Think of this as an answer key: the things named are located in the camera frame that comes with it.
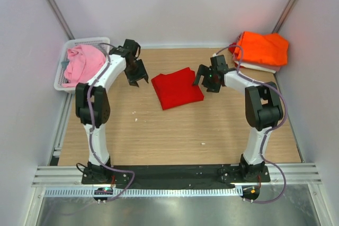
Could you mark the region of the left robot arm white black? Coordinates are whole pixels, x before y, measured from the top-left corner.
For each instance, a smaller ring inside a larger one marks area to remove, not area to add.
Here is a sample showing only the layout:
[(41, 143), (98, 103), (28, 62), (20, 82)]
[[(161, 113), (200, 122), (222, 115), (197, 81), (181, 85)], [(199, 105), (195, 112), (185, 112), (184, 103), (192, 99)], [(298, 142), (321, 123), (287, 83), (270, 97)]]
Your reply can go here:
[(82, 184), (107, 184), (114, 174), (106, 144), (106, 123), (111, 113), (108, 90), (121, 73), (125, 73), (130, 86), (138, 87), (140, 80), (149, 81), (139, 59), (139, 43), (126, 39), (122, 46), (110, 46), (109, 51), (104, 50), (105, 46), (106, 43), (98, 45), (106, 56), (103, 67), (75, 88), (75, 113), (86, 131), (90, 151), (87, 165), (82, 169)]

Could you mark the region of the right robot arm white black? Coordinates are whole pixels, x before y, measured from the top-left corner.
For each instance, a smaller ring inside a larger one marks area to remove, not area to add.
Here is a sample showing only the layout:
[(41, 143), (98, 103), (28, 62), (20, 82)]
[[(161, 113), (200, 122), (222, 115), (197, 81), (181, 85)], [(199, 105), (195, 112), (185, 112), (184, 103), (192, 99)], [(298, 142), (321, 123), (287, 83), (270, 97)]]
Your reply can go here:
[(209, 67), (199, 66), (193, 85), (203, 78), (207, 92), (218, 93), (225, 86), (245, 96), (245, 117), (251, 130), (247, 147), (240, 156), (238, 173), (246, 182), (256, 181), (264, 173), (264, 154), (271, 132), (284, 120), (281, 94), (274, 82), (260, 82), (228, 67), (223, 55), (213, 56), (210, 61)]

